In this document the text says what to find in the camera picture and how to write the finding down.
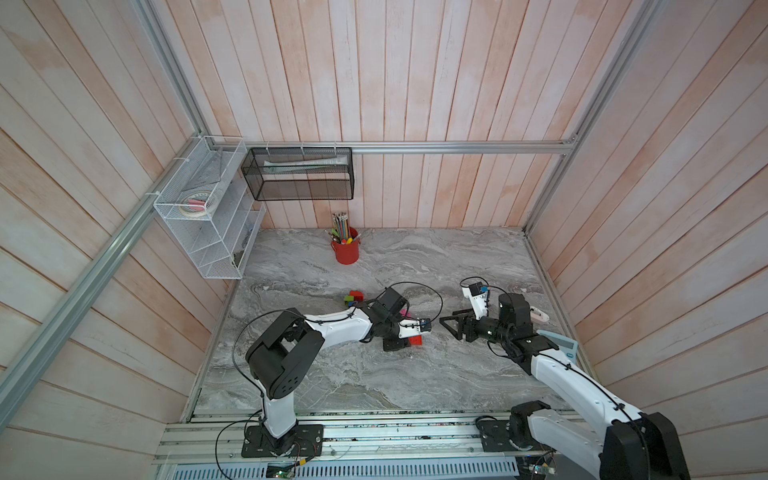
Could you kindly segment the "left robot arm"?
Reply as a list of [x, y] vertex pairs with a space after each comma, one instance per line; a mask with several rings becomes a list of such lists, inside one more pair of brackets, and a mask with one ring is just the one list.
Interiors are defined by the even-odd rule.
[[262, 436], [276, 447], [295, 436], [293, 392], [322, 350], [380, 338], [386, 351], [397, 351], [429, 332], [431, 321], [409, 317], [406, 307], [407, 300], [387, 288], [341, 312], [305, 315], [295, 308], [282, 310], [245, 353], [263, 398]]

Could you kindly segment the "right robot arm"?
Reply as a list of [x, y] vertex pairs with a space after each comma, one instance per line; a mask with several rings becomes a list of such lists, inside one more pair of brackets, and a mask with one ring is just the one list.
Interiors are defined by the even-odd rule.
[[505, 358], [546, 384], [585, 420], [565, 419], [546, 403], [530, 401], [510, 411], [510, 444], [547, 446], [597, 479], [687, 479], [685, 455], [673, 423], [624, 402], [574, 365], [560, 343], [534, 323], [546, 314], [517, 293], [499, 296], [499, 315], [488, 314], [489, 291], [480, 283], [463, 288], [471, 306], [441, 318], [457, 340], [499, 345]]

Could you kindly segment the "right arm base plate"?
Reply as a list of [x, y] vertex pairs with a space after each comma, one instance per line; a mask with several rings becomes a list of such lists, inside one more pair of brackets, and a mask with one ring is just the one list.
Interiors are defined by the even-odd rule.
[[475, 419], [482, 449], [486, 453], [535, 451], [553, 453], [554, 449], [532, 438], [517, 432], [510, 421], [498, 420], [492, 416], [481, 416]]

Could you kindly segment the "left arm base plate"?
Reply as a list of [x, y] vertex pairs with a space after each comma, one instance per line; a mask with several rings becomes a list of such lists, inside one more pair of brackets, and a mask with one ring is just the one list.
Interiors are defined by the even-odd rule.
[[322, 453], [324, 426], [297, 424], [277, 438], [265, 426], [249, 426], [245, 430], [241, 450], [243, 458], [299, 457], [311, 460]]

